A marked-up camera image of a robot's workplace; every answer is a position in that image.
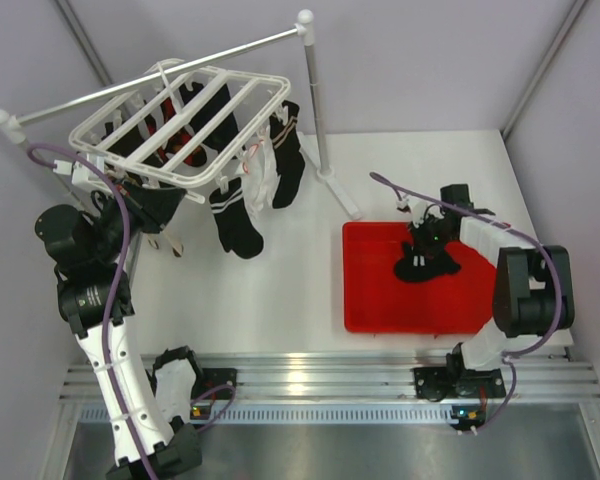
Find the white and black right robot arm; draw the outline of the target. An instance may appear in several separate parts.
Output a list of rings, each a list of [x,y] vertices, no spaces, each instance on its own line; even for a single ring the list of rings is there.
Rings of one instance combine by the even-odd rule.
[[[505,399],[512,395],[501,368],[545,345],[575,318],[570,260],[561,246],[544,246],[478,209],[466,184],[441,188],[440,213],[424,211],[411,226],[408,266],[423,281],[456,274],[447,253],[452,241],[472,249],[496,269],[492,315],[470,340],[457,344],[442,366],[414,371],[416,395],[430,402],[447,398]]]

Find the white plastic clip hanger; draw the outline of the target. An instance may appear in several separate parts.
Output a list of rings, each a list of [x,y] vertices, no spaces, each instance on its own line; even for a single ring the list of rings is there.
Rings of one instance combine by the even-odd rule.
[[[152,66],[148,85],[112,97],[71,131],[69,144],[114,174],[181,188],[202,204],[203,186],[225,186],[243,173],[266,141],[270,117],[284,111],[291,83],[211,66],[168,79],[167,69],[180,63]]]

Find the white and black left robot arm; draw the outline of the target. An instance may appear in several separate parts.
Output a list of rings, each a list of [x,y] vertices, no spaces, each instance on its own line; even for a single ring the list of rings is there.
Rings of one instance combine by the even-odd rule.
[[[124,263],[130,241],[161,232],[185,192],[123,182],[113,196],[95,196],[98,215],[57,205],[39,216],[35,233],[55,262],[59,313],[107,409],[114,441],[107,478],[172,479],[202,463],[190,416],[206,374],[187,346],[165,350],[145,369],[129,320],[135,311]]]

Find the black sock with white stripes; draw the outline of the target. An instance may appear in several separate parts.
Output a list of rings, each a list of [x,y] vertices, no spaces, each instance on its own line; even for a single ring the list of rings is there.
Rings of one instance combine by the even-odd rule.
[[[209,201],[223,250],[244,260],[261,254],[264,239],[246,210],[241,179],[230,180],[225,192],[216,188]]]

